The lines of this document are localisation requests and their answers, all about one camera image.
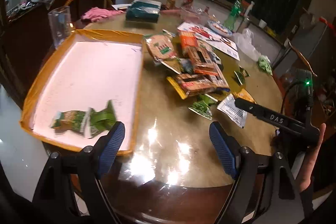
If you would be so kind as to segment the green pea snack packet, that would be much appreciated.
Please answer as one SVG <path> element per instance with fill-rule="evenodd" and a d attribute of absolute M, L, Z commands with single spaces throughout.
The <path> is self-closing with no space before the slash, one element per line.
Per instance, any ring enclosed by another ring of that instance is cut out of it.
<path fill-rule="evenodd" d="M 52 121 L 51 128 L 57 132 L 73 131 L 84 135 L 89 111 L 70 110 L 58 112 Z"/>

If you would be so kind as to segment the white silver snack packet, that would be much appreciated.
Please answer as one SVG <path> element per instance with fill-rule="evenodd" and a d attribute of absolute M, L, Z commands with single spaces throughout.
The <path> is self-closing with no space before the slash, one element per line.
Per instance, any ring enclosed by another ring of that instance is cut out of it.
<path fill-rule="evenodd" d="M 217 109 L 226 114 L 237 126 L 244 128 L 247 112 L 235 106 L 235 98 L 232 94 L 226 96 L 226 98 L 218 104 Z"/>

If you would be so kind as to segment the small green snack packet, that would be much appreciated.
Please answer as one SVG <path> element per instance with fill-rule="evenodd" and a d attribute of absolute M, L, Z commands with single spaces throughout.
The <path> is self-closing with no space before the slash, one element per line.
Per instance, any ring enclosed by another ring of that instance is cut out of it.
<path fill-rule="evenodd" d="M 210 107 L 215 104 L 217 104 L 217 102 L 210 98 L 207 94 L 199 94 L 197 97 L 197 101 L 189 106 L 188 109 L 203 118 L 212 120 L 213 114 Z"/>

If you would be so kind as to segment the yellow-rimmed white tray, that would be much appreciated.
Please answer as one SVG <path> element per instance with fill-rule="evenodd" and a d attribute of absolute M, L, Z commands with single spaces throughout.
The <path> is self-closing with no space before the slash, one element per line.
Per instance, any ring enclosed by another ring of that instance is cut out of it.
<path fill-rule="evenodd" d="M 104 109 L 112 102 L 125 125 L 118 151 L 134 150 L 145 39 L 141 34 L 112 30 L 76 30 L 51 55 L 32 84 L 20 125 L 35 138 L 78 152 L 96 138 L 72 131 L 57 133 L 52 120 L 59 112 Z"/>

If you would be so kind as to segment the small dark green packet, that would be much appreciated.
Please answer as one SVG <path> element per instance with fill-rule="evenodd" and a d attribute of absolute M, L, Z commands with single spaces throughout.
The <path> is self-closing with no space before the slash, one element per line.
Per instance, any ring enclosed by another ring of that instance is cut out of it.
<path fill-rule="evenodd" d="M 245 79 L 249 77 L 249 73 L 247 72 L 247 70 L 242 67 L 239 67 L 239 70 L 234 71 L 234 74 L 236 76 L 239 85 L 244 85 Z"/>

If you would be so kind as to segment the brown orange biscuit pack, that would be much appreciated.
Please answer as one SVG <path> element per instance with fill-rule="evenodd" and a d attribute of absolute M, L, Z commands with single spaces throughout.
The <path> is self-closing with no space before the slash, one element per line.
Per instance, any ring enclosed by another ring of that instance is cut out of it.
<path fill-rule="evenodd" d="M 202 47 L 189 47 L 187 54 L 196 74 L 218 76 L 215 64 L 210 59 L 208 52 Z"/>

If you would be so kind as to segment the white plastic bag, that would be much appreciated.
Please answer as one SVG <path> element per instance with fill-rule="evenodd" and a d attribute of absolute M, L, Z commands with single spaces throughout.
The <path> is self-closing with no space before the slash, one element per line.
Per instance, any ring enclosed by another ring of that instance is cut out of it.
<path fill-rule="evenodd" d="M 249 28 L 244 28 L 242 33 L 234 33 L 234 41 L 240 51 L 251 58 L 254 62 L 257 62 L 261 53 L 256 50 L 252 44 L 253 32 Z"/>

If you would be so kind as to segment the printed advertising leaflet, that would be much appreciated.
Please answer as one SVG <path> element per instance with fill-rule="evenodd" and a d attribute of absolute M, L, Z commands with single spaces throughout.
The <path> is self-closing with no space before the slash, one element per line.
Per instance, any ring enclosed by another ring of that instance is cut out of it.
<path fill-rule="evenodd" d="M 239 61 L 239 53 L 236 44 L 229 38 L 218 35 L 212 30 L 193 23 L 183 22 L 177 27 L 179 31 L 193 32 L 197 39 L 200 39 L 217 50 Z"/>

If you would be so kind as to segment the round rice cracker pack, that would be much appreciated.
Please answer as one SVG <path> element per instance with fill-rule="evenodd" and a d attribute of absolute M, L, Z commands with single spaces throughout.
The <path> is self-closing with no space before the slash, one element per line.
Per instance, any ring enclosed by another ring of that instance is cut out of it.
<path fill-rule="evenodd" d="M 156 34 L 146 38 L 146 46 L 155 61 L 175 59 L 177 53 L 171 38 L 164 34 Z"/>

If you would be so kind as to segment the green plastic bottle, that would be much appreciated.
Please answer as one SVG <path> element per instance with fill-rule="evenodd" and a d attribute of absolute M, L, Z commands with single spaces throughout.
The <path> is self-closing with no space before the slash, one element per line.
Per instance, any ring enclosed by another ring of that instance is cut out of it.
<path fill-rule="evenodd" d="M 234 27 L 235 22 L 239 17 L 241 11 L 242 11 L 242 0 L 236 0 L 234 5 L 232 6 L 230 14 L 224 21 L 223 26 L 225 28 L 228 28 L 230 31 L 233 31 L 235 28 Z"/>

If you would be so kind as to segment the blue white patterned plate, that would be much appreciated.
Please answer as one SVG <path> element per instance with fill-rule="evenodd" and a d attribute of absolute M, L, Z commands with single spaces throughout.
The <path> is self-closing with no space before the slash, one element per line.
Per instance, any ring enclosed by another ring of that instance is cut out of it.
<path fill-rule="evenodd" d="M 217 33 L 218 35 L 224 36 L 224 37 L 231 37 L 233 35 L 233 32 L 231 30 L 229 30 L 228 28 L 226 28 L 225 26 L 223 26 L 222 24 L 213 21 L 213 20 L 209 20 L 207 22 L 209 28 Z"/>

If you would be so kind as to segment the pink cloth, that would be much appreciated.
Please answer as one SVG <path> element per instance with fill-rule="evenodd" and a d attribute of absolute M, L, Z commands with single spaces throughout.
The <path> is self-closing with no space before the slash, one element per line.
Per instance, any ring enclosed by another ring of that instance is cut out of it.
<path fill-rule="evenodd" d="M 124 11 L 120 10 L 107 10 L 98 7 L 91 8 L 81 16 L 82 20 L 89 20 L 90 22 L 98 22 L 103 19 L 108 19 L 113 16 L 123 14 Z"/>

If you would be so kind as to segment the clear glass cup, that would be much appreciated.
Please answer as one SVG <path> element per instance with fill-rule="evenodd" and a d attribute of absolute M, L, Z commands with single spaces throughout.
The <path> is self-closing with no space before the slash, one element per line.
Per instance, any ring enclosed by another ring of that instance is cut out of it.
<path fill-rule="evenodd" d="M 69 6 L 62 6 L 48 13 L 49 24 L 55 49 L 71 34 L 71 14 Z"/>

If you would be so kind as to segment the clear plastic container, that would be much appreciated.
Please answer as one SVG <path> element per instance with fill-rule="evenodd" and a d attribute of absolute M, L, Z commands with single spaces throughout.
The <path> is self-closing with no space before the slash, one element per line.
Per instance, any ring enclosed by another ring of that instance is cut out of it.
<path fill-rule="evenodd" d="M 202 9 L 181 8 L 181 20 L 205 26 L 209 20 L 209 15 Z"/>

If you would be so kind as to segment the teal tissue pack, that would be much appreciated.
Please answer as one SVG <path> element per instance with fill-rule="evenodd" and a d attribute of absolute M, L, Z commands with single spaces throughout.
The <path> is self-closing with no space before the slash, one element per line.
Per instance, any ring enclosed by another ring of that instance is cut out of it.
<path fill-rule="evenodd" d="M 126 10 L 126 20 L 134 22 L 157 23 L 161 2 L 152 0 L 134 0 Z"/>

